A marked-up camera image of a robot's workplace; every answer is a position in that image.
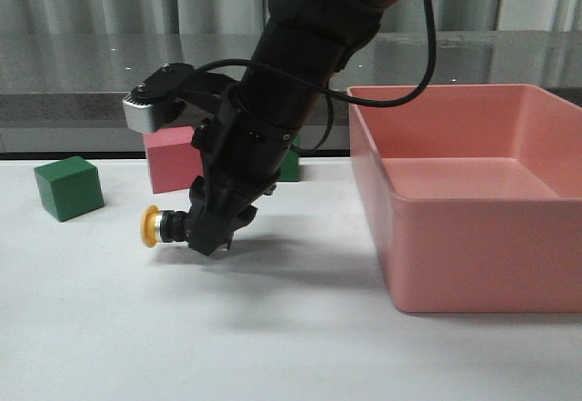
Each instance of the pink box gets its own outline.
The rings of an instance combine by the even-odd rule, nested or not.
[[[582,312],[580,107],[532,85],[435,85],[400,107],[351,105],[350,137],[399,309]]]
[[[200,152],[193,148],[191,126],[163,128],[144,135],[145,155],[155,194],[187,189],[202,175]]]

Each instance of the green cube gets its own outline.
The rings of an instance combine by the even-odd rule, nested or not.
[[[75,156],[35,168],[45,210],[60,222],[103,207],[97,168]]]
[[[293,141],[293,145],[299,145],[299,137]],[[281,164],[281,176],[279,181],[299,181],[299,154],[289,151]]]

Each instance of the robotic arm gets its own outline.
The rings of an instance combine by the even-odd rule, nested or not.
[[[251,62],[199,69],[165,65],[132,90],[124,109],[136,131],[153,132],[172,121],[184,101],[212,114],[192,141],[201,152],[204,177],[190,188],[189,211],[150,207],[142,219],[145,243],[187,241],[205,255],[230,246],[233,233],[254,219],[252,203],[273,193],[279,167],[317,98],[312,87],[274,69],[326,85],[374,37],[384,10],[395,1],[269,0],[271,18]],[[207,72],[231,64],[247,66],[240,82]]]

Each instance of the dark countertop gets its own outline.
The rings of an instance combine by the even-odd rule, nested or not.
[[[0,36],[0,152],[22,149],[24,140],[16,141],[16,129],[123,131],[121,97],[160,65],[248,58],[257,39],[258,35]],[[444,32],[437,41],[432,84],[529,83],[582,104],[582,32]],[[411,85],[419,81],[425,64],[423,34],[381,34],[333,78],[332,87]],[[223,72],[242,74],[236,67]],[[193,114],[185,121],[195,124],[199,117]],[[319,126],[325,120],[321,103],[308,124]],[[337,124],[346,125],[346,106],[341,103]],[[113,144],[107,141],[105,150],[141,149],[139,136],[126,131],[133,140],[118,145],[115,139]],[[28,150],[52,147],[50,142],[46,148],[31,142]],[[91,147],[98,145],[95,141]],[[82,145],[74,149],[83,150]]]

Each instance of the white table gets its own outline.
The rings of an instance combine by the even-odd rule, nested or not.
[[[256,204],[226,255],[147,249],[146,163],[93,161],[106,206],[65,223],[0,162],[2,400],[580,400],[582,315],[398,312],[349,159]]]

